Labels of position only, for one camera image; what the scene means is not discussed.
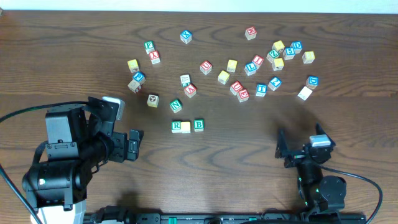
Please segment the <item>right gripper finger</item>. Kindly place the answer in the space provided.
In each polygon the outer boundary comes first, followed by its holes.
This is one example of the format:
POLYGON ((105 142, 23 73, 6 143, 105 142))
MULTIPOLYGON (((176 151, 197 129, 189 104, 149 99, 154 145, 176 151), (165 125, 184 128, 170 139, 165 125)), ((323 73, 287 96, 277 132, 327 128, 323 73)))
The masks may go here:
POLYGON ((281 159, 289 155, 289 148, 285 139, 284 130, 279 129, 277 134, 277 145, 275 150, 275 158, 281 159))
MULTIPOLYGON (((326 134, 326 132, 323 130, 323 128, 321 127, 321 125, 319 123, 317 123, 315 125, 315 131, 316 131, 316 135, 321 135, 321 134, 326 134)), ((336 146, 335 142, 332 140, 331 137, 329 137, 329 139, 331 140, 331 145, 330 146, 336 146)))

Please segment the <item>red A block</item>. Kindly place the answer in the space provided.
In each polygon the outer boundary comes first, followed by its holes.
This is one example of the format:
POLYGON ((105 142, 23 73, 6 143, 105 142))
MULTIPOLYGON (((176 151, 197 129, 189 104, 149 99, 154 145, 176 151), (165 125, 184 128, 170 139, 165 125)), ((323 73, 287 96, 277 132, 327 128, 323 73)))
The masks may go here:
POLYGON ((193 84, 189 84, 184 88, 184 93, 189 97, 192 98, 197 93, 197 88, 193 84))

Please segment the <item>blue L block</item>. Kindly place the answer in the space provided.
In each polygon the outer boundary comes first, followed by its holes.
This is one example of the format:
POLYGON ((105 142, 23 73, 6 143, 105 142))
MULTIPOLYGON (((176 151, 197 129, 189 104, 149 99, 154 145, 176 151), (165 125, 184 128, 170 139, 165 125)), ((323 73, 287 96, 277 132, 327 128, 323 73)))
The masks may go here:
POLYGON ((251 76, 257 72, 257 67, 255 66, 255 64, 253 62, 251 62, 251 63, 248 63, 245 65, 244 71, 247 76, 251 76))

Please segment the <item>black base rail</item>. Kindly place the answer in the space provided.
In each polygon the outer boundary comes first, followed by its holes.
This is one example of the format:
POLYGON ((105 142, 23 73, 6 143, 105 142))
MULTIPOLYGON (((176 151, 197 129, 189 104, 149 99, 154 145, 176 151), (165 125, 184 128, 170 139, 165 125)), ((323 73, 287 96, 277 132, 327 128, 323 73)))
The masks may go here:
POLYGON ((362 214, 330 213, 305 217, 268 209, 260 213, 217 214, 162 214, 137 213, 126 207, 107 206, 95 213, 86 214, 84 224, 130 223, 130 224, 237 224, 237 223, 366 223, 362 214))

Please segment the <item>red I block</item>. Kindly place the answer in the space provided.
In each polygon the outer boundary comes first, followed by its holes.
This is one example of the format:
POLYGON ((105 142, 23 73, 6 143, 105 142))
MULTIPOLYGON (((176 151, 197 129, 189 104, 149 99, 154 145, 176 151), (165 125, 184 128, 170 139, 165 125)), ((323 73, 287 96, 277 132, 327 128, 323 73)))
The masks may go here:
POLYGON ((260 55, 255 55, 254 58, 252 59, 252 63, 256 66, 256 68, 260 68, 261 65, 264 62, 264 58, 261 57, 260 55))

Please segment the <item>blue T block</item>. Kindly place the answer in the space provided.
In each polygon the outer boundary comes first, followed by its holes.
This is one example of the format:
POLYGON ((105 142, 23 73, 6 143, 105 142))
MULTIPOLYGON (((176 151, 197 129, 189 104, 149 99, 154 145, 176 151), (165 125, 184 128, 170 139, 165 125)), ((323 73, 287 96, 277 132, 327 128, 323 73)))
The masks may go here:
POLYGON ((256 96, 264 97, 267 93, 267 85, 265 84, 257 84, 256 87, 256 96))

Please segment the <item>red Y block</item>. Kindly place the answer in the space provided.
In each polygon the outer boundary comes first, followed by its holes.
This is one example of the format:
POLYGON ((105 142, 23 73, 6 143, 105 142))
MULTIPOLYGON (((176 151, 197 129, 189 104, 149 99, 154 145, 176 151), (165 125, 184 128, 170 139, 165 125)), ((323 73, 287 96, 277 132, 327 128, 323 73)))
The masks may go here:
POLYGON ((159 52, 157 50, 155 50, 153 52, 150 52, 149 53, 149 57, 150 57, 150 60, 151 60, 152 64, 160 63, 160 55, 159 55, 159 52))

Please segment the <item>yellow O block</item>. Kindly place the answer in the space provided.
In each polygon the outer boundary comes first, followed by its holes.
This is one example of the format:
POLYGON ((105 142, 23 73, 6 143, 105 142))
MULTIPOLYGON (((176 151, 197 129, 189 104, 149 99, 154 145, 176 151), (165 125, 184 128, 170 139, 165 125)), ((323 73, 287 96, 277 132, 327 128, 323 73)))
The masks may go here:
POLYGON ((191 122, 183 121, 181 122, 181 133, 190 133, 191 132, 191 122))

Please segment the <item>red U block upper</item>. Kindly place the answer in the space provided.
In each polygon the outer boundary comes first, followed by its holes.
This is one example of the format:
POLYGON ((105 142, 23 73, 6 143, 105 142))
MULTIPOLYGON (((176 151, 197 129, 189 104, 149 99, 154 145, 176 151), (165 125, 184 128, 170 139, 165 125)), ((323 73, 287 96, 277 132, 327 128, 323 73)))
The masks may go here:
POLYGON ((200 71, 201 71, 203 74, 205 74, 205 75, 209 74, 209 73, 211 72, 211 70, 212 70, 212 64, 211 64, 209 61, 207 61, 207 60, 205 60, 205 61, 200 65, 200 71))

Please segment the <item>plain wood block right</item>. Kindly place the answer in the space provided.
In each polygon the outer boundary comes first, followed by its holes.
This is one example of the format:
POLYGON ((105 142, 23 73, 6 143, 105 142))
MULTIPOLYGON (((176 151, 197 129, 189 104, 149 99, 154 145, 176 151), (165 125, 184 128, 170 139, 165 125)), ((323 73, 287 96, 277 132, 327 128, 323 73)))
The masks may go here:
POLYGON ((313 93, 313 90, 307 86, 304 86, 301 91, 298 93, 298 97, 303 101, 306 101, 308 97, 313 93))

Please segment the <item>green B block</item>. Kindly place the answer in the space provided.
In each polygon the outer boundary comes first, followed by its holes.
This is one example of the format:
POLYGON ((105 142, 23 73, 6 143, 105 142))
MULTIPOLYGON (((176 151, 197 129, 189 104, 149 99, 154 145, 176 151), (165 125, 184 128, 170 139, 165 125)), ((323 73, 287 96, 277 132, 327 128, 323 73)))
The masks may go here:
POLYGON ((195 119, 194 120, 194 132, 203 132, 205 128, 203 119, 195 119))

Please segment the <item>yellow 8 block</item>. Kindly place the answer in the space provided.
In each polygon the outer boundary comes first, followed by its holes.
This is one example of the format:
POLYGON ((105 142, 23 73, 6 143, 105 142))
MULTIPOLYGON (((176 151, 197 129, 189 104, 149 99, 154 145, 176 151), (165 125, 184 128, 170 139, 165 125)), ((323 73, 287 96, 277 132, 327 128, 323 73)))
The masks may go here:
POLYGON ((312 63, 315 60, 314 51, 306 51, 302 55, 302 60, 304 64, 312 63))

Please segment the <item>green R block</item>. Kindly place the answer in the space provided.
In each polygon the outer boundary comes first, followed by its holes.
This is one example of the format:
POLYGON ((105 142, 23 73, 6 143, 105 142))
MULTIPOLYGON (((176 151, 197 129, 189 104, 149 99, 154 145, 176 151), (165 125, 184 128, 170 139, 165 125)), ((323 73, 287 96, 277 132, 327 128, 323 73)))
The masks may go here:
POLYGON ((171 130, 172 130, 172 133, 181 133, 182 132, 181 122, 180 121, 172 121, 171 130))

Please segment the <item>blue D block lower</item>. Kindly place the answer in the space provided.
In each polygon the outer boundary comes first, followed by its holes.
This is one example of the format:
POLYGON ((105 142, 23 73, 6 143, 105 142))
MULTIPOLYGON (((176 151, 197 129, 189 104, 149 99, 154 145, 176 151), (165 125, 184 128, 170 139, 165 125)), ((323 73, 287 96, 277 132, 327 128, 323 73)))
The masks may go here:
POLYGON ((315 76, 309 76, 307 78, 305 86, 311 90, 316 89, 316 87, 319 85, 319 78, 315 76))

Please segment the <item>green N block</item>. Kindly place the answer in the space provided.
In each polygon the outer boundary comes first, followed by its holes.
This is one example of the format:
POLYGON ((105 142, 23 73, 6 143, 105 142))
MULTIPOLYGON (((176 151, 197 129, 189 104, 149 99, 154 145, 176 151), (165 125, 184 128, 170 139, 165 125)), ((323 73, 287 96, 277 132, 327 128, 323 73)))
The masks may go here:
POLYGON ((179 111, 182 110, 182 103, 180 102, 179 99, 173 100, 170 102, 170 108, 174 113, 178 113, 179 111))

